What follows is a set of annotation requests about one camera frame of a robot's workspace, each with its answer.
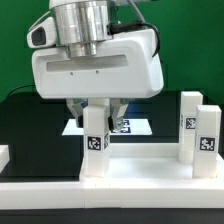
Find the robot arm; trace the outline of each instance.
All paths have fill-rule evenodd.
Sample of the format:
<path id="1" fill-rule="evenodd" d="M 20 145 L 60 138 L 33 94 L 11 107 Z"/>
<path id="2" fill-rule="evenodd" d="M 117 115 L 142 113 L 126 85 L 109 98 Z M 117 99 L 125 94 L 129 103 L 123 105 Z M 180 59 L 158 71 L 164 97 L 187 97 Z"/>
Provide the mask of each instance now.
<path id="1" fill-rule="evenodd" d="M 124 99 L 152 97 L 163 88 L 157 29 L 144 18 L 119 24 L 116 10 L 112 0 L 50 0 L 50 16 L 27 36 L 31 48 L 45 48 L 32 57 L 37 91 L 66 99 L 84 127 L 86 176 L 106 174 L 109 131 L 123 127 Z"/>

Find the green wall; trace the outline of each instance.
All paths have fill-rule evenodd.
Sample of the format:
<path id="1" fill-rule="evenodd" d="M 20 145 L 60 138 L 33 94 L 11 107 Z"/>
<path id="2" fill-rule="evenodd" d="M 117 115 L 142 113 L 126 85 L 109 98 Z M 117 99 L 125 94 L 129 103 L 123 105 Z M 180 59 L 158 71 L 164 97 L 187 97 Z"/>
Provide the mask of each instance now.
<path id="1" fill-rule="evenodd" d="M 20 85 L 33 84 L 28 28 L 48 10 L 49 0 L 7 0 L 0 8 L 0 101 Z M 139 4 L 161 33 L 165 90 L 200 90 L 224 104 L 224 1 L 160 0 Z M 136 17 L 119 9 L 121 21 Z"/>

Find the white base platform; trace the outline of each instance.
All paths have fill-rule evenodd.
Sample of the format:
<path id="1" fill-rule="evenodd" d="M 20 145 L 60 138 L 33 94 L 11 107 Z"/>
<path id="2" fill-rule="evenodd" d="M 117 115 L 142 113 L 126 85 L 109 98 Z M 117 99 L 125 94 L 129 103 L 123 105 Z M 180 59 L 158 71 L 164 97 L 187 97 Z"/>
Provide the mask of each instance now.
<path id="1" fill-rule="evenodd" d="M 0 209 L 224 208 L 224 162 L 218 177 L 192 179 L 178 144 L 112 144 L 105 178 L 80 182 L 1 183 Z"/>

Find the white pillar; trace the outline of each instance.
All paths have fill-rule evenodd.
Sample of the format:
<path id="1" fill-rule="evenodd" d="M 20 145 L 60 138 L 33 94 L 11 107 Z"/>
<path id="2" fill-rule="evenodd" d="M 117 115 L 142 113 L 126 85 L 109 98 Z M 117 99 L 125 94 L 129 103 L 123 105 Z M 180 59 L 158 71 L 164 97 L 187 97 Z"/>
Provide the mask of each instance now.
<path id="1" fill-rule="evenodd" d="M 197 106 L 193 177 L 215 178 L 221 110 L 218 106 Z"/>
<path id="2" fill-rule="evenodd" d="M 182 92 L 179 128 L 179 161 L 193 163 L 195 145 L 196 106 L 201 105 L 203 96 L 200 92 Z"/>
<path id="3" fill-rule="evenodd" d="M 84 175 L 104 177 L 109 169 L 109 99 L 89 99 L 84 108 Z"/>

